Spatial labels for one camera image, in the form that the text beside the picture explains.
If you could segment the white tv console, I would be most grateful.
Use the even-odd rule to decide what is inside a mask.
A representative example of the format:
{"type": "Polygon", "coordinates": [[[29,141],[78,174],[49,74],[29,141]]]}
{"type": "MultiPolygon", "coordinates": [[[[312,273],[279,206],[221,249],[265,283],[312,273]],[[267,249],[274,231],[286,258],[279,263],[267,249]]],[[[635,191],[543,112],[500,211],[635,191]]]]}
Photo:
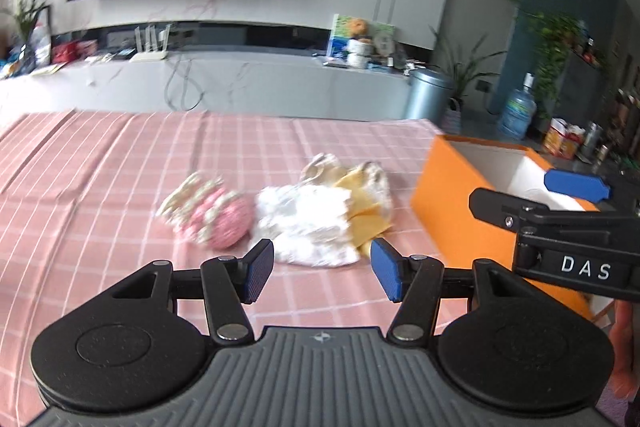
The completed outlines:
{"type": "Polygon", "coordinates": [[[182,52],[159,62],[72,63],[2,80],[1,115],[63,109],[214,113],[339,120],[399,119],[404,76],[326,67],[317,57],[182,52]]]}

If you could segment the white wifi router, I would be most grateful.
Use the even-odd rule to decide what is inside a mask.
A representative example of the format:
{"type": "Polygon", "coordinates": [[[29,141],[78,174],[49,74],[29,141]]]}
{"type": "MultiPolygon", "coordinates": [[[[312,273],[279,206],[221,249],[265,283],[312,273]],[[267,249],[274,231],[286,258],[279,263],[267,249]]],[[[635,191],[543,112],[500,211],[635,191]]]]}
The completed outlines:
{"type": "Polygon", "coordinates": [[[141,30],[134,28],[134,42],[136,53],[130,57],[135,62],[159,62],[168,57],[168,42],[171,24],[167,24],[161,31],[156,30],[155,25],[149,25],[141,30]]]}

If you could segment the yellow cloth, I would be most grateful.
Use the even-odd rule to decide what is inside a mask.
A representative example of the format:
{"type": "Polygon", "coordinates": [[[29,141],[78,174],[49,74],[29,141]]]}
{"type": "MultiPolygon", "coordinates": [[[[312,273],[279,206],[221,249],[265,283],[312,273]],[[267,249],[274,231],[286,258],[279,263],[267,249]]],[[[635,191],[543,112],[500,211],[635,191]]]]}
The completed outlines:
{"type": "Polygon", "coordinates": [[[349,191],[347,221],[354,246],[369,258],[372,242],[392,227],[393,199],[386,172],[368,161],[345,172],[334,183],[349,191]]]}

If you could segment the pink checked tablecloth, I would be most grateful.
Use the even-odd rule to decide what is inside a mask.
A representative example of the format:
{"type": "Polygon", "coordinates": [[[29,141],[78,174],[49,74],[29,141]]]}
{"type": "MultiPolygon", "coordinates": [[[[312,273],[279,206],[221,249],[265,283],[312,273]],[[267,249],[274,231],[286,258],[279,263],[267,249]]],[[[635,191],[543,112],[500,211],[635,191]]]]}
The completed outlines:
{"type": "Polygon", "coordinates": [[[261,239],[276,261],[247,315],[390,325],[372,239],[435,254],[410,199],[438,130],[213,113],[25,115],[1,133],[1,421],[42,409],[30,364],[48,325],[155,260],[196,269],[261,239]]]}

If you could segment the teddy bear toy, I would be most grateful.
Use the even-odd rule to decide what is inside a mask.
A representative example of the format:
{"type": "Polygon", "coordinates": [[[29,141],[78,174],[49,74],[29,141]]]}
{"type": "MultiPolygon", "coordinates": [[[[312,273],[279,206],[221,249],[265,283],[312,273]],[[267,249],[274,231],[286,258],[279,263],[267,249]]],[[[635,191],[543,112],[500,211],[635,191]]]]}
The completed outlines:
{"type": "Polygon", "coordinates": [[[346,28],[351,39],[366,38],[369,35],[369,23],[360,17],[352,17],[347,22],[346,28]]]}

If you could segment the white terry bib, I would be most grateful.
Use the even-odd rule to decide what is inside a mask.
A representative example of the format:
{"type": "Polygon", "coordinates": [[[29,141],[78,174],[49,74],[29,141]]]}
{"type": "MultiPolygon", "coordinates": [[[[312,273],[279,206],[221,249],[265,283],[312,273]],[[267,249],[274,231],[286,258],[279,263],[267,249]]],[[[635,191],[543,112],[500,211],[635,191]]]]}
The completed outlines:
{"type": "Polygon", "coordinates": [[[386,171],[375,161],[346,167],[333,154],[318,154],[299,177],[300,184],[344,188],[349,191],[349,218],[377,215],[392,220],[393,199],[386,171]]]}

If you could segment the hanging ivy plant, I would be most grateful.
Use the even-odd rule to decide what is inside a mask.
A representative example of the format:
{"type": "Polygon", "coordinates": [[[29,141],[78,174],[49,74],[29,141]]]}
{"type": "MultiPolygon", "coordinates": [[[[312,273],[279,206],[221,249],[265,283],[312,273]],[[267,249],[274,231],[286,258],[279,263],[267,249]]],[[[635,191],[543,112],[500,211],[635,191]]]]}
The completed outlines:
{"type": "Polygon", "coordinates": [[[542,119],[551,117],[558,99],[560,78],[582,28],[578,19],[563,13],[529,12],[528,26],[535,34],[534,98],[542,119]]]}

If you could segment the blue water jug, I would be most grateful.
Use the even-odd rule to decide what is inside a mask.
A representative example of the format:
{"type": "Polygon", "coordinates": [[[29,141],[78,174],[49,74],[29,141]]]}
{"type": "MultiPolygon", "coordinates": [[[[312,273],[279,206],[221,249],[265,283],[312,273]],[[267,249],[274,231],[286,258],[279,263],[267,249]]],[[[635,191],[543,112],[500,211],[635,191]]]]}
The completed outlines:
{"type": "Polygon", "coordinates": [[[533,95],[535,77],[528,72],[521,89],[515,89],[506,101],[498,121],[498,130],[515,140],[521,140],[536,113],[537,104],[533,95]]]}

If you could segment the grey metal trash can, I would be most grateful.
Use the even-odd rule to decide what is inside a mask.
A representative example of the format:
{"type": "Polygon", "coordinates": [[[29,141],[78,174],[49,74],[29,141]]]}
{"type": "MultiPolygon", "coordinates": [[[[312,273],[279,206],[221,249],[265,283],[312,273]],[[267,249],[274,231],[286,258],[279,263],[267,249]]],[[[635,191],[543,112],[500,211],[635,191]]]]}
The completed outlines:
{"type": "Polygon", "coordinates": [[[413,69],[409,72],[409,94],[404,118],[427,119],[440,124],[448,101],[454,94],[454,82],[433,69],[413,69]]]}

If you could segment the pink white crochet item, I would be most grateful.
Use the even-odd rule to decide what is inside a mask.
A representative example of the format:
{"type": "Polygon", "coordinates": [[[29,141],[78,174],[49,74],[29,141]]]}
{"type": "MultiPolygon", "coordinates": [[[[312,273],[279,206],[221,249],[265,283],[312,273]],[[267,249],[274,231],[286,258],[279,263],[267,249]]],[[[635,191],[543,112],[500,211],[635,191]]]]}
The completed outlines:
{"type": "Polygon", "coordinates": [[[253,199],[232,190],[221,176],[191,173],[160,204],[155,216],[186,243],[213,251],[231,248],[253,226],[253,199]]]}

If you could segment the orange cardboard box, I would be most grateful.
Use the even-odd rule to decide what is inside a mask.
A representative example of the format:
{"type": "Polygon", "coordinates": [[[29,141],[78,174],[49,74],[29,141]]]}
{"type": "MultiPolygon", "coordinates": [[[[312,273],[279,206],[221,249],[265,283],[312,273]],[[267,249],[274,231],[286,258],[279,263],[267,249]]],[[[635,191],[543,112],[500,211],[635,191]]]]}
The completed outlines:
{"type": "Polygon", "coordinates": [[[524,145],[441,134],[426,156],[410,205],[448,268],[468,269],[478,258],[511,268],[515,234],[475,219],[469,196],[489,188],[554,210],[597,209],[591,202],[549,192],[544,175],[551,168],[524,145]]]}

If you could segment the orange gift box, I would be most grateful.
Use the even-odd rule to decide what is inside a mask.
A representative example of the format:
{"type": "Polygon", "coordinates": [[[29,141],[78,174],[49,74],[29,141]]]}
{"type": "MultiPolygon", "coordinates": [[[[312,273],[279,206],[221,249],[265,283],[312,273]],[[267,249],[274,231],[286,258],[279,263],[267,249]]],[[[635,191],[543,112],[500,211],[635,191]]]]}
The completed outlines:
{"type": "Polygon", "coordinates": [[[577,124],[569,124],[562,118],[552,118],[542,146],[552,156],[572,160],[584,142],[585,134],[586,130],[577,124]]]}

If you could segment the potted orchid plant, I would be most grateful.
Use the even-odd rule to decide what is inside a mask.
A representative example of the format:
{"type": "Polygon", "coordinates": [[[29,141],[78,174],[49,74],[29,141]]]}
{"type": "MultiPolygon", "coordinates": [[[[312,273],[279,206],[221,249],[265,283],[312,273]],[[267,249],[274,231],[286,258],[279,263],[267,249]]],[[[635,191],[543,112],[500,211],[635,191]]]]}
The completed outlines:
{"type": "Polygon", "coordinates": [[[442,31],[434,27],[431,27],[431,32],[435,37],[432,69],[451,80],[454,85],[440,127],[446,134],[459,135],[462,130],[462,109],[466,90],[477,80],[498,77],[498,72],[491,72],[486,68],[486,63],[505,54],[506,51],[484,52],[482,46],[488,38],[487,32],[480,34],[469,49],[465,49],[460,42],[453,43],[442,31]]]}

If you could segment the white fluffy cloth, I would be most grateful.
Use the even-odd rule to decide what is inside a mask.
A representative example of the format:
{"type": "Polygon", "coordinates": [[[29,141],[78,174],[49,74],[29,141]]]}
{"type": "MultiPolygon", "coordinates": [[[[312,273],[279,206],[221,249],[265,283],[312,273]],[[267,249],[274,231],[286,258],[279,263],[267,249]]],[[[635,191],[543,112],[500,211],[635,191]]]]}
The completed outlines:
{"type": "Polygon", "coordinates": [[[255,197],[252,241],[270,239],[279,263],[339,268],[360,259],[348,222],[350,192],[292,184],[267,186],[255,197]]]}

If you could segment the left green potted plant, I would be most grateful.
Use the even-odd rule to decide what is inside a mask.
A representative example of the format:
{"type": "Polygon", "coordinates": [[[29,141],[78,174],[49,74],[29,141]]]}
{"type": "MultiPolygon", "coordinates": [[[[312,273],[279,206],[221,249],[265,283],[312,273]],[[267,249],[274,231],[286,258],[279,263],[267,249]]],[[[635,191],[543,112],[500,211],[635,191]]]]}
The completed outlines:
{"type": "Polygon", "coordinates": [[[2,8],[1,13],[7,15],[15,25],[20,38],[20,71],[29,74],[36,67],[36,54],[32,46],[32,33],[40,13],[47,7],[44,0],[12,0],[9,8],[2,8]]]}

